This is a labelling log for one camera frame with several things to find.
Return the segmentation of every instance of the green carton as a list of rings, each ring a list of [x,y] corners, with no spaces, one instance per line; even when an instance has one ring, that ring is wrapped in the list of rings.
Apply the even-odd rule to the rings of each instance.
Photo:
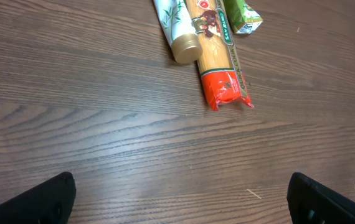
[[[235,34],[251,34],[263,22],[244,0],[223,0],[226,14]]]

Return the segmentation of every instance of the tube cap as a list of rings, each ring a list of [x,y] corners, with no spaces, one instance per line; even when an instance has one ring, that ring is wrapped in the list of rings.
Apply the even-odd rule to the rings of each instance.
[[[202,55],[197,34],[184,34],[172,42],[172,53],[177,63],[190,63]]]

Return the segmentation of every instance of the white tube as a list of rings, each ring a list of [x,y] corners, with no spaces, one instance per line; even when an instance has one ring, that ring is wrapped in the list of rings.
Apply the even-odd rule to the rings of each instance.
[[[189,63],[197,60],[202,48],[183,0],[154,0],[158,19],[175,60]]]

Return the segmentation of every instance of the wooden table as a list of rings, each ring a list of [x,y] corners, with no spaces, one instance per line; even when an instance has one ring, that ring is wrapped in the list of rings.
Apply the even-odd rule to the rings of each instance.
[[[152,1],[0,0],[0,203],[62,171],[69,223],[289,223],[296,171],[355,201],[355,1],[248,3],[256,108],[214,112]]]

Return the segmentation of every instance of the scratch on table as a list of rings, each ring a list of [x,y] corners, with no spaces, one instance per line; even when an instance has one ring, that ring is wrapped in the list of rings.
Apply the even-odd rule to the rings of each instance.
[[[257,195],[257,194],[255,194],[255,193],[253,193],[250,189],[247,189],[251,194],[253,194],[253,195],[255,195],[255,196],[257,196],[257,198],[259,198],[259,199],[262,199],[261,197],[259,197],[259,195]]]

